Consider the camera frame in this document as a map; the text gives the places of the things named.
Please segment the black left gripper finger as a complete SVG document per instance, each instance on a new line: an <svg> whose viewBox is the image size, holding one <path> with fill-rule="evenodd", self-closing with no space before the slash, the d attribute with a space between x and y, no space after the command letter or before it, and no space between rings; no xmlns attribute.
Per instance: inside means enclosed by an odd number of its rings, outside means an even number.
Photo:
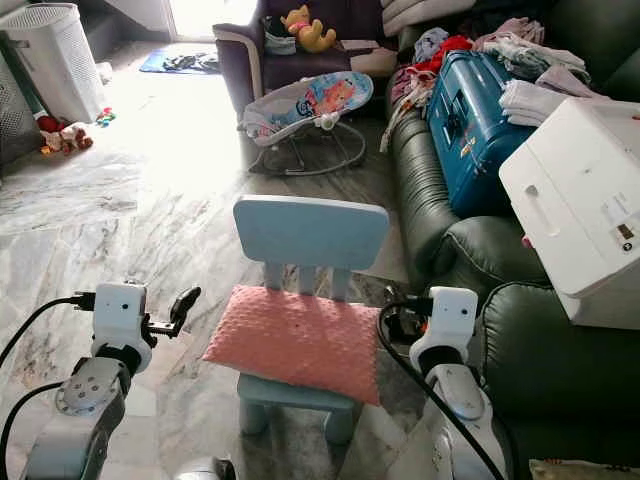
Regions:
<svg viewBox="0 0 640 480"><path fill-rule="evenodd" d="M179 294L177 300L173 302L172 307L169 310L169 320L172 325L184 325L186 324L189 311L195 306L198 297L201 296L202 289L198 285L188 288L187 291L183 291Z"/></svg>

